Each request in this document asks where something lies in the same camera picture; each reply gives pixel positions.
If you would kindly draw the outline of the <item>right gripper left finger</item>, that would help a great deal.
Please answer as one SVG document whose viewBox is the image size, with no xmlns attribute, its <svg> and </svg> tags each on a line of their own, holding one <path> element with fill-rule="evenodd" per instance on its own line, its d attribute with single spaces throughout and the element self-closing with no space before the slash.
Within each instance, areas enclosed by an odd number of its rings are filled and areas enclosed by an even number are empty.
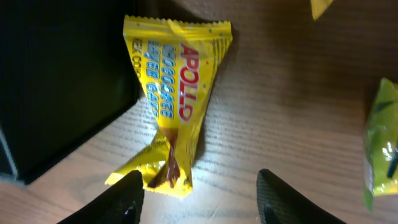
<svg viewBox="0 0 398 224">
<path fill-rule="evenodd" d="M 142 175 L 135 170 L 59 224 L 139 224 L 143 202 Z"/>
</svg>

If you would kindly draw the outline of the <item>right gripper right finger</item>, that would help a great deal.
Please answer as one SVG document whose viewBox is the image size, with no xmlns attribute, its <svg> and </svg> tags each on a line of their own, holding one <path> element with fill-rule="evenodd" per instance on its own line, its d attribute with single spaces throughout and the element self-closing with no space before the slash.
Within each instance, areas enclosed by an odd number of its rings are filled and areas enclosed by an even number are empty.
<svg viewBox="0 0 398 224">
<path fill-rule="evenodd" d="M 262 224 L 343 224 L 268 169 L 256 180 L 257 207 Z"/>
</svg>

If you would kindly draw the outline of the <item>yellow Apollo cake packet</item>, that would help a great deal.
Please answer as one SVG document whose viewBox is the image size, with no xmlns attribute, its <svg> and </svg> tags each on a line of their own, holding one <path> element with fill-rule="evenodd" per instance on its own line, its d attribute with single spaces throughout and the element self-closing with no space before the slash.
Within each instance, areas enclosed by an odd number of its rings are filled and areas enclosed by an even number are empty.
<svg viewBox="0 0 398 224">
<path fill-rule="evenodd" d="M 193 189 L 198 138 L 217 69 L 233 40 L 231 23 L 126 16 L 123 37 L 158 129 L 106 183 L 137 170 L 146 190 L 183 198 Z"/>
</svg>

